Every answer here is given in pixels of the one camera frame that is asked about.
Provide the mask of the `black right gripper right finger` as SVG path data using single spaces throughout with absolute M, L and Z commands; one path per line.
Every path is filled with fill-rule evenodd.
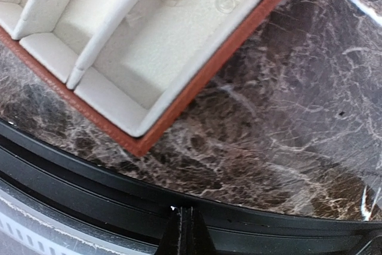
M 189 210 L 188 254 L 215 254 L 215 246 L 204 218 L 194 208 Z

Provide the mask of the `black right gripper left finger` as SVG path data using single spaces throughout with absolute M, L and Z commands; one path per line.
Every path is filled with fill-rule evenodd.
M 165 228 L 156 255 L 186 254 L 187 208 L 176 208 Z

